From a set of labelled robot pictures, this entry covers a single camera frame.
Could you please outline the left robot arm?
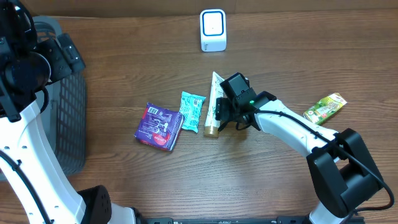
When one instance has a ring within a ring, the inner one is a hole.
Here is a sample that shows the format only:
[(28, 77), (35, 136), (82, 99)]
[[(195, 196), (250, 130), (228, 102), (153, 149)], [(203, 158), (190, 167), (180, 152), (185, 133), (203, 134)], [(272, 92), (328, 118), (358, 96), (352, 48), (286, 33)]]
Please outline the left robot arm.
[(37, 92), (84, 68), (68, 34), (39, 42), (25, 5), (1, 2), (1, 171), (31, 223), (144, 223), (102, 185), (76, 191), (45, 135)]

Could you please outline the white tube with gold cap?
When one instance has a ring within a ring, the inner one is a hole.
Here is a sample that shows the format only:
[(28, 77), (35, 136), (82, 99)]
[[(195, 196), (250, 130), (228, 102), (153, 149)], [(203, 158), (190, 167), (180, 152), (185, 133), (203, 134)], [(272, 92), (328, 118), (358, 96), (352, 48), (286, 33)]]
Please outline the white tube with gold cap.
[(212, 73), (209, 106), (205, 121), (205, 136), (211, 138), (218, 138), (219, 135), (218, 128), (220, 127), (220, 121), (216, 120), (216, 100), (222, 98), (224, 95), (223, 89), (220, 86), (220, 83), (223, 81), (224, 78), (216, 72)]

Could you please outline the purple sanitary pad pack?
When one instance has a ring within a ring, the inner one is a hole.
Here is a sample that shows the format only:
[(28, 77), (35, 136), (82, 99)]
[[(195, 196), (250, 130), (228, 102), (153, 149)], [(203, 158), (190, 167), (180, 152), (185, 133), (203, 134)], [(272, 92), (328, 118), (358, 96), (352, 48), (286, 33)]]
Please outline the purple sanitary pad pack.
[(134, 136), (143, 144), (173, 151), (183, 122), (180, 112), (147, 103)]

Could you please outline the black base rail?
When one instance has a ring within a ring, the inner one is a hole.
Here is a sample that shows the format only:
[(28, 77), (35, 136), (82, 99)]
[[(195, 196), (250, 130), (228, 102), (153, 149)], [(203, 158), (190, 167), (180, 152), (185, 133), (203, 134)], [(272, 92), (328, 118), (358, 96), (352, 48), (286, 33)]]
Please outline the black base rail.
[(244, 219), (179, 219), (147, 218), (137, 223), (147, 224), (302, 224), (309, 223), (303, 217), (244, 218)]

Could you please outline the yellow green sachet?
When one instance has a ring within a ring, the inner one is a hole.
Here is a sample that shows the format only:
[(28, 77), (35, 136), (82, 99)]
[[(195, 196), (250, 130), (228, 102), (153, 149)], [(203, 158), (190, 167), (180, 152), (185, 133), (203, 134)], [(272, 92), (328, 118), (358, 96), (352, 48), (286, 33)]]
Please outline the yellow green sachet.
[(339, 94), (332, 93), (315, 103), (303, 113), (304, 118), (321, 125), (337, 113), (347, 101)]

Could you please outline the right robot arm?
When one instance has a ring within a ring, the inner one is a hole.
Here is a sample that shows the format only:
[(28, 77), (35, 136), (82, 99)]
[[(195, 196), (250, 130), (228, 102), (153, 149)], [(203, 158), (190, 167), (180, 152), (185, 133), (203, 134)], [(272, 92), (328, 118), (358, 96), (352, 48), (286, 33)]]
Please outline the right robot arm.
[(361, 135), (311, 123), (268, 92), (251, 90), (216, 100), (220, 130), (235, 122), (278, 137), (307, 161), (319, 204), (306, 223), (348, 223), (354, 214), (382, 211), (395, 198)]

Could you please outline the teal wet wipes packet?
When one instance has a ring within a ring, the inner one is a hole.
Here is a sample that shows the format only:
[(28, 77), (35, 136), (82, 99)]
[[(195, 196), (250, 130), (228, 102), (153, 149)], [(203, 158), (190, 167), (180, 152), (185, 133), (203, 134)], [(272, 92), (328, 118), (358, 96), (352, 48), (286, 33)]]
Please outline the teal wet wipes packet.
[(201, 109), (206, 100), (205, 96), (194, 95), (183, 91), (179, 112), (184, 117), (182, 128), (198, 132), (198, 124), (201, 116)]

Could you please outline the grey plastic mesh basket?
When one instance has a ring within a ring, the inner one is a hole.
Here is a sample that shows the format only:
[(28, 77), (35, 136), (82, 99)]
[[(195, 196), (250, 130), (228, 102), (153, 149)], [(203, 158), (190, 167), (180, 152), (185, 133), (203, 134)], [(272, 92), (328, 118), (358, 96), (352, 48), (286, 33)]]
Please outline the grey plastic mesh basket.
[(80, 172), (86, 152), (85, 63), (51, 17), (1, 19), (1, 149), (17, 141), (11, 124), (37, 102), (45, 135), (66, 175)]

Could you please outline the white barcode scanner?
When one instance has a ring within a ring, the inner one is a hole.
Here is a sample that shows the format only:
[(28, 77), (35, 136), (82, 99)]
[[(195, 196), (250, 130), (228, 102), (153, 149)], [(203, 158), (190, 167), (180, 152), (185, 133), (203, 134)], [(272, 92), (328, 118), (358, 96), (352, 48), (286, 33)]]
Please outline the white barcode scanner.
[(222, 9), (206, 9), (200, 13), (200, 42), (203, 52), (226, 50), (226, 14)]

